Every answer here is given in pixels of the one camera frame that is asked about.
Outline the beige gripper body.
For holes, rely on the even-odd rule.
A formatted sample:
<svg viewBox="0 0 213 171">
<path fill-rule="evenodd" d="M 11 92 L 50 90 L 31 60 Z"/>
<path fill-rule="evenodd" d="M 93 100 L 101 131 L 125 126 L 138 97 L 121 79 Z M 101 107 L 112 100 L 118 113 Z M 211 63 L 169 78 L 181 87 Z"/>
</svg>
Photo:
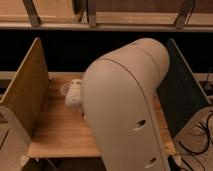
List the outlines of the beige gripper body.
<svg viewBox="0 0 213 171">
<path fill-rule="evenodd" d="M 72 79 L 70 81 L 72 84 L 72 93 L 71 97 L 65 97 L 65 105 L 74 110 L 79 110 L 82 106 L 81 100 L 81 79 Z"/>
</svg>

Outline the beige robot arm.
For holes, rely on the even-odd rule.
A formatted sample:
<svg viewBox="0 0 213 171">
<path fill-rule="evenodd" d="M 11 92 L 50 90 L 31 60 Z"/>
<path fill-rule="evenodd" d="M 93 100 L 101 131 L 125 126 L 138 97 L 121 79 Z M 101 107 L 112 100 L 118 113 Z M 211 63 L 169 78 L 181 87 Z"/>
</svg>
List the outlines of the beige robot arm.
<svg viewBox="0 0 213 171">
<path fill-rule="evenodd" d="M 169 54 L 152 38 L 96 59 L 81 79 L 61 87 L 65 104 L 81 111 L 107 171 L 170 171 L 154 111 Z"/>
</svg>

